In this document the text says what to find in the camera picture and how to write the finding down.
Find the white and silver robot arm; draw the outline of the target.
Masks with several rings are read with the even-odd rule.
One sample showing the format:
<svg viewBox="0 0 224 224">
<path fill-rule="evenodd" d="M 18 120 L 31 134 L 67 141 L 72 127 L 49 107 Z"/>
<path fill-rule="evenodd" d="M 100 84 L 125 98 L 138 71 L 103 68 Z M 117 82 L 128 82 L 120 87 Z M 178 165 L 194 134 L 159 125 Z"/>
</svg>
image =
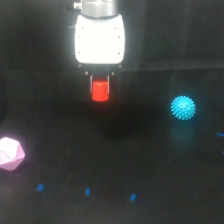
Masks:
<svg viewBox="0 0 224 224">
<path fill-rule="evenodd" d="M 88 67 L 90 93 L 109 93 L 111 67 L 120 66 L 125 56 L 126 34 L 117 0 L 80 0 L 74 32 L 74 53 L 79 65 Z"/>
</svg>

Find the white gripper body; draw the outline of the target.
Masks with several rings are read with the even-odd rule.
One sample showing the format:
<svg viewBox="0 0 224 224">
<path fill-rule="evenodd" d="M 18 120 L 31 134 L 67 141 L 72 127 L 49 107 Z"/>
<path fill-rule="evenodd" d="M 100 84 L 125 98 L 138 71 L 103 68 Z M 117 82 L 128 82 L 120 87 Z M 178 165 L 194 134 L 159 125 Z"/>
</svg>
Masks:
<svg viewBox="0 0 224 224">
<path fill-rule="evenodd" d="M 125 50 L 126 34 L 121 14 L 105 18 L 77 17 L 74 53 L 85 75 L 114 73 L 122 67 Z"/>
</svg>

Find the thin gripper finger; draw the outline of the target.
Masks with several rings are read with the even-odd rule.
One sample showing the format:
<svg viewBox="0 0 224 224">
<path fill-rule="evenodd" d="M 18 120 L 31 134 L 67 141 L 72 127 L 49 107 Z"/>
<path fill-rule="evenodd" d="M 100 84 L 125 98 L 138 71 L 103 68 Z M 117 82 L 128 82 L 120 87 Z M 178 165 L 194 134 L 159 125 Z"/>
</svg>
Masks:
<svg viewBox="0 0 224 224">
<path fill-rule="evenodd" d="M 91 94 L 92 94 L 92 86 L 93 86 L 92 82 L 93 82 L 93 76 L 90 75 L 90 93 Z"/>
<path fill-rule="evenodd" d="M 110 93 L 110 75 L 107 76 L 107 92 Z"/>
</svg>

